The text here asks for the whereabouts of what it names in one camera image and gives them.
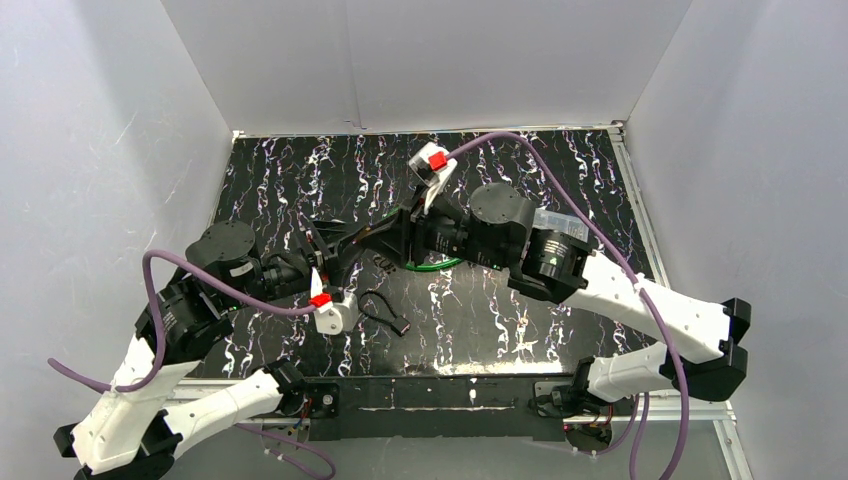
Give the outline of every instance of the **white panel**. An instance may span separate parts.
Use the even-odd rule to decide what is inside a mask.
[[[231,129],[356,132],[344,0],[163,0]]]
[[[351,2],[362,123],[399,131],[625,119],[689,3]]]
[[[0,478],[68,479],[51,437],[98,395],[46,359],[111,378],[142,252],[203,231],[230,134],[155,0],[2,2],[0,131]]]
[[[696,0],[628,142],[673,286],[753,305],[756,478],[845,478],[848,4]]]

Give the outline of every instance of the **short black cable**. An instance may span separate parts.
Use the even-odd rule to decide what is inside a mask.
[[[373,296],[379,298],[380,300],[383,301],[383,303],[386,304],[386,308],[388,308],[389,313],[392,314],[392,317],[393,317],[392,320],[388,320],[388,319],[379,317],[375,314],[372,314],[372,313],[365,311],[365,303],[366,303],[365,299],[369,295],[373,295]],[[360,313],[362,313],[366,317],[391,328],[392,331],[395,332],[395,334],[399,337],[404,336],[406,334],[406,332],[409,331],[409,328],[411,327],[409,322],[405,318],[403,318],[402,315],[398,315],[397,312],[395,311],[395,309],[392,308],[392,304],[389,303],[389,299],[386,298],[385,295],[383,295],[382,293],[380,293],[376,290],[366,290],[359,295],[359,311],[360,311]]]

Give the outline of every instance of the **metal frame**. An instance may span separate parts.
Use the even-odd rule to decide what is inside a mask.
[[[622,180],[624,181],[627,196],[633,207],[634,216],[636,219],[637,228],[642,236],[643,245],[648,254],[651,271],[656,283],[670,287],[668,275],[665,266],[662,262],[662,257],[659,253],[654,228],[651,224],[650,216],[642,200],[642,191],[636,181],[636,174],[633,170],[633,164],[630,160],[630,155],[627,152],[625,145],[625,126],[624,122],[615,121],[610,124],[601,125],[585,125],[585,126],[568,126],[568,125],[547,125],[547,126],[522,126],[522,127],[507,127],[507,128],[475,128],[475,129],[459,129],[459,130],[437,130],[429,132],[380,132],[384,134],[412,134],[412,133],[456,133],[456,132],[489,132],[489,131],[504,131],[504,130],[607,130],[612,142],[613,151],[615,152],[616,163],[619,167]],[[359,134],[371,134],[376,132],[367,132],[363,130]],[[334,133],[333,135],[356,135],[357,133]],[[246,134],[241,130],[233,131],[233,142],[241,138],[258,138],[258,137],[281,136],[276,135],[260,135]],[[308,134],[285,135],[285,136],[315,136]],[[197,400],[206,395],[214,393],[220,389],[233,385],[238,380],[218,380],[218,379],[184,379],[175,389],[173,397],[166,405],[178,405],[190,401]],[[651,410],[648,413],[648,421],[679,421],[680,419],[680,394],[677,391],[654,392],[651,395]],[[739,435],[736,431],[736,415],[733,411],[733,406],[730,402],[710,403],[697,399],[690,400],[690,419],[693,421],[712,421],[716,430],[717,441],[720,444],[721,451],[724,454],[725,463],[731,480],[750,480],[753,478],[745,453],[742,450],[742,444],[739,440]],[[568,419],[569,423],[591,422],[592,417],[573,417]],[[613,422],[626,422],[629,417],[616,416]],[[269,416],[265,418],[255,418],[250,420],[251,423],[270,425],[270,426],[286,426],[292,425],[296,419]]]

